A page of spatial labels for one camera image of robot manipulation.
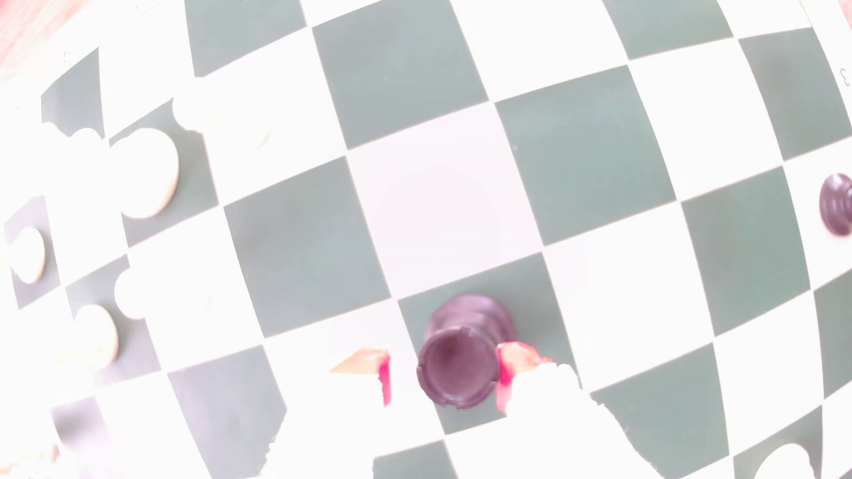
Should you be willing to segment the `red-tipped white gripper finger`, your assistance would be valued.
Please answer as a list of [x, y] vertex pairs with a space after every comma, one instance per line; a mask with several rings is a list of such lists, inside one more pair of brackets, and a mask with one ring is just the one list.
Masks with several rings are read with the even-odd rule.
[[660, 478], [611, 411], [581, 388], [568, 364], [522, 342], [501, 343], [497, 407], [505, 478]]
[[361, 348], [316, 376], [269, 444], [264, 478], [373, 478], [390, 354]]

